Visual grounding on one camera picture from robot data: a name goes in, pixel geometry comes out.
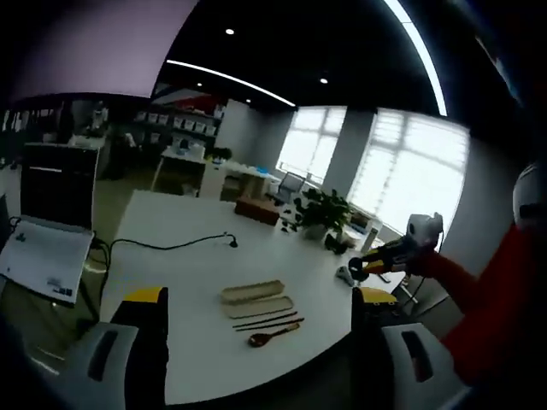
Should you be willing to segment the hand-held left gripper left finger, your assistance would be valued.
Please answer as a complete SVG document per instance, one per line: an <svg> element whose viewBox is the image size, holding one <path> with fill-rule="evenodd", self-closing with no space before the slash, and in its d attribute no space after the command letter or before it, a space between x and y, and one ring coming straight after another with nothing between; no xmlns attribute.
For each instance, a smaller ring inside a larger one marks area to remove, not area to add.
<svg viewBox="0 0 547 410"><path fill-rule="evenodd" d="M137 290L69 353L63 394L73 409L163 409L168 357L168 288Z"/></svg>

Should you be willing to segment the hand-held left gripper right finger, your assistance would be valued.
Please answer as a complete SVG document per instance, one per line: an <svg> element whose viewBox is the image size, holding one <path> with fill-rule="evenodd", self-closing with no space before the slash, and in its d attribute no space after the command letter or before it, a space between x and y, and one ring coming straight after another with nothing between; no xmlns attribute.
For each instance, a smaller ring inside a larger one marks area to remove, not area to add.
<svg viewBox="0 0 547 410"><path fill-rule="evenodd" d="M411 320L390 293L351 292L350 404L353 409L450 409L460 378L450 351Z"/></svg>

